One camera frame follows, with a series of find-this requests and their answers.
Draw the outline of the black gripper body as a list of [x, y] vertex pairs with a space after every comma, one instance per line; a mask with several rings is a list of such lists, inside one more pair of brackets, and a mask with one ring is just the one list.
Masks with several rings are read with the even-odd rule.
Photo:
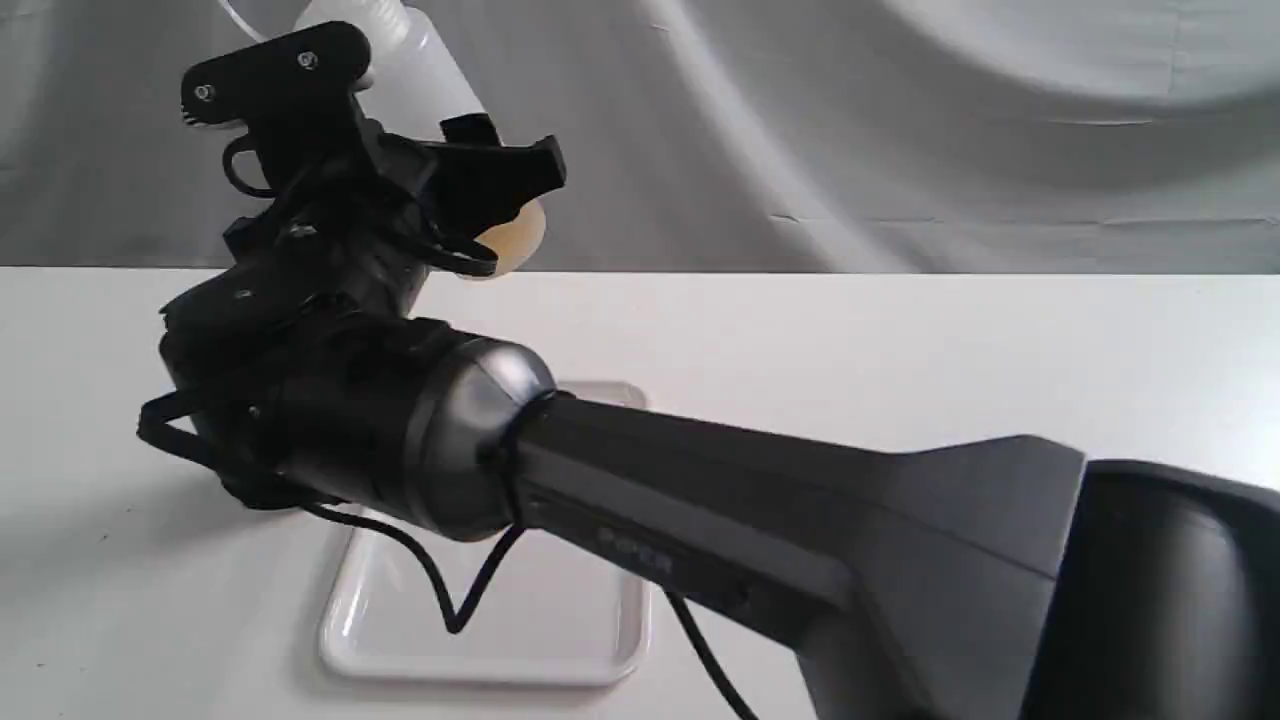
[[170, 372], [232, 372], [334, 313], [403, 316], [449, 256], [434, 181], [444, 143], [378, 131], [294, 158], [251, 135], [223, 169], [266, 206], [233, 220], [232, 265], [166, 302], [160, 357]]

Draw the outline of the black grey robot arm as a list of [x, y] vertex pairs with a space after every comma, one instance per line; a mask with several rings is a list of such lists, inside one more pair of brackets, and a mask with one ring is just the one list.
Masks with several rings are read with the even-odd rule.
[[820, 719], [1277, 716], [1276, 492], [1034, 436], [886, 454], [580, 398], [521, 345], [410, 318], [564, 184], [553, 137], [443, 131], [342, 110], [225, 146], [268, 208], [163, 309], [175, 389], [143, 442], [406, 547], [451, 633], [524, 532], [567, 541], [664, 591], [740, 717], [691, 603], [791, 650]]

